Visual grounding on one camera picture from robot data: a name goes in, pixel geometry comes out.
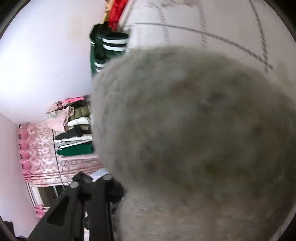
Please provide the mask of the pile of folded clothes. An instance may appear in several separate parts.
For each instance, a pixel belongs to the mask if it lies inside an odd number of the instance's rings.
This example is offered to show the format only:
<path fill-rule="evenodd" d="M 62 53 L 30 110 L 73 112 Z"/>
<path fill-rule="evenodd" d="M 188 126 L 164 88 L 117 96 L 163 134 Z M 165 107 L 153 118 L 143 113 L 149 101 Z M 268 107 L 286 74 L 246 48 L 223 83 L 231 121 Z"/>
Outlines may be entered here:
<path fill-rule="evenodd" d="M 65 159 L 88 159 L 94 154 L 89 96 L 54 102 L 45 114 L 53 132 L 57 155 Z"/>

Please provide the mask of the fluffy white knit sweater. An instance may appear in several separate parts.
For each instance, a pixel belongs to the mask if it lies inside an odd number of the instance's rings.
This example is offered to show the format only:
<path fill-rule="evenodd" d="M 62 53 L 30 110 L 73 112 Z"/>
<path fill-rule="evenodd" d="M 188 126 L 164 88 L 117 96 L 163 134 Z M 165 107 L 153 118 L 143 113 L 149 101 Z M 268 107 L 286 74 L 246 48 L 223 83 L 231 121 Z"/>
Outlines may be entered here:
<path fill-rule="evenodd" d="M 122 240 L 270 240 L 295 207 L 295 96 L 224 55 L 138 49 L 93 77 Z"/>

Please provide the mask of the white dotted-lattice floral bedsheet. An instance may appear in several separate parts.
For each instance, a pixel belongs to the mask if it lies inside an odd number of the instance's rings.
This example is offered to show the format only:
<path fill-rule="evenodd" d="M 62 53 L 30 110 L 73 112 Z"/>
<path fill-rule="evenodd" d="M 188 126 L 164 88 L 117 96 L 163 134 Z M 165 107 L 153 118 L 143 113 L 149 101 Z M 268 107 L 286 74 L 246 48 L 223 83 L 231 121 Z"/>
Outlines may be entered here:
<path fill-rule="evenodd" d="M 265 1 L 129 1 L 118 23 L 128 47 L 207 48 L 295 80 L 295 40 Z"/>

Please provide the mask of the dark green striped-cuff sweater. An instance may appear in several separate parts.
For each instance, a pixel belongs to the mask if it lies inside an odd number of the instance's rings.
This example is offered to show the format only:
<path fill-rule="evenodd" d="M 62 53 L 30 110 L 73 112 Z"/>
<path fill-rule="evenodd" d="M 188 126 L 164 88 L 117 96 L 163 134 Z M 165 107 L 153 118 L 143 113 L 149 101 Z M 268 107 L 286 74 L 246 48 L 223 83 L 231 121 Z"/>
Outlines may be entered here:
<path fill-rule="evenodd" d="M 129 34 L 114 32 L 109 21 L 94 25 L 89 34 L 91 75 L 99 73 L 112 58 L 124 54 L 128 39 Z"/>

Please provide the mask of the pink lace curtain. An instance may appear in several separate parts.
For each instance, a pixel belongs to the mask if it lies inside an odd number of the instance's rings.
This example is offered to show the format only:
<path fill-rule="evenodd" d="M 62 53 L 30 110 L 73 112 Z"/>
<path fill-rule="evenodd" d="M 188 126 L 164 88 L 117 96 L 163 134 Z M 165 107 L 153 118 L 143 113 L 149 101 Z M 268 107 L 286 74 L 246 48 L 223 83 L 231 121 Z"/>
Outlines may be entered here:
<path fill-rule="evenodd" d="M 91 175 L 103 167 L 92 153 L 70 157 L 57 153 L 64 147 L 89 144 L 90 125 L 81 125 L 81 129 L 82 137 L 65 142 L 55 140 L 58 132 L 45 122 L 20 124 L 18 127 L 21 172 L 38 218 L 45 214 L 78 172 Z"/>

